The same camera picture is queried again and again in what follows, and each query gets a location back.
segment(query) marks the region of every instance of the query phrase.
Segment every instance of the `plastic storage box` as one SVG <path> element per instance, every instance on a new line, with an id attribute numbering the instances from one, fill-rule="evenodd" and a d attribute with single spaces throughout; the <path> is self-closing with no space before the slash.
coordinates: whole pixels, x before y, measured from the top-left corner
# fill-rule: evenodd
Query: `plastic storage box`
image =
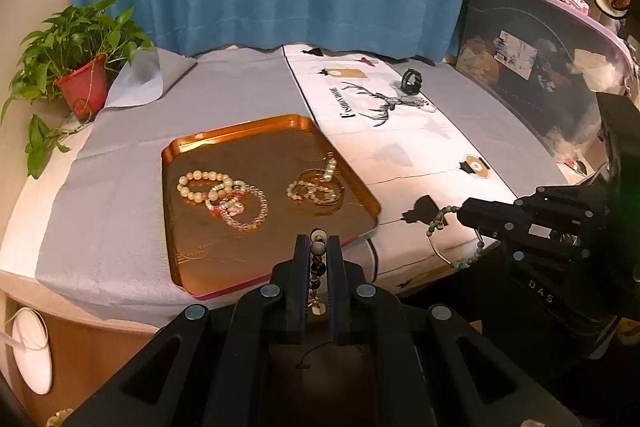
<path id="1" fill-rule="evenodd" d="M 457 69 L 498 98 L 558 161 L 600 129 L 595 92 L 631 90 L 631 57 L 560 0 L 467 0 Z"/>

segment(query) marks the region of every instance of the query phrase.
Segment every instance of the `white cloth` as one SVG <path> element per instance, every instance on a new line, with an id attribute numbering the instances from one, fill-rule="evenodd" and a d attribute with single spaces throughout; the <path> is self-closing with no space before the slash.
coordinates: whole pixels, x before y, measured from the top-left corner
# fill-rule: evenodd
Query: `white cloth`
<path id="1" fill-rule="evenodd" d="M 155 48 L 138 50 L 113 81 L 104 107 L 133 107 L 160 98 L 186 71 L 195 58 Z"/>

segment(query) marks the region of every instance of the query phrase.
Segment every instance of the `gray tablecloth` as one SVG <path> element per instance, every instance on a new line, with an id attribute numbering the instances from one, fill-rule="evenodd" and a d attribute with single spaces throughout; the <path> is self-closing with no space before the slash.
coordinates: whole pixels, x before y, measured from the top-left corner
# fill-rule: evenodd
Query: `gray tablecloth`
<path id="1" fill-rule="evenodd" d="M 448 66 L 396 66 L 406 67 L 422 72 L 425 93 L 516 194 L 562 182 L 526 127 L 472 81 Z M 101 111 L 54 201 L 36 278 L 98 317 L 166 324 L 194 300 L 169 274 L 162 149 L 176 137 L 290 113 L 309 114 L 282 51 L 251 49 L 201 57 L 148 105 Z M 363 255 L 348 250 L 346 257 Z"/>

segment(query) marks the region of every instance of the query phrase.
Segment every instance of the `wall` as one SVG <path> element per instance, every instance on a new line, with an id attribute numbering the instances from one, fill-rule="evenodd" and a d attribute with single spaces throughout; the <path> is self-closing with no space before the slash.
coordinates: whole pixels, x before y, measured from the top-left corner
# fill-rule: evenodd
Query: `wall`
<path id="1" fill-rule="evenodd" d="M 8 95 L 8 84 L 16 71 L 16 61 L 22 52 L 20 41 L 41 26 L 52 13 L 63 10 L 69 0 L 0 0 L 0 104 Z M 24 146 L 27 124 L 33 112 L 51 123 L 60 121 L 61 105 L 14 102 L 0 127 L 0 241 L 14 209 L 15 201 L 27 178 Z"/>

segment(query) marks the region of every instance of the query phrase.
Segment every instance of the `white round object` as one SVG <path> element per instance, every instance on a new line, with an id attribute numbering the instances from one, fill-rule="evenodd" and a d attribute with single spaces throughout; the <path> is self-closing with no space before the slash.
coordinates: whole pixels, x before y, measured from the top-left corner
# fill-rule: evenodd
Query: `white round object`
<path id="1" fill-rule="evenodd" d="M 47 331 L 36 312 L 20 310 L 14 320 L 12 337 L 26 346 L 14 347 L 15 363 L 22 379 L 34 393 L 47 394 L 53 383 L 51 352 L 47 345 Z"/>

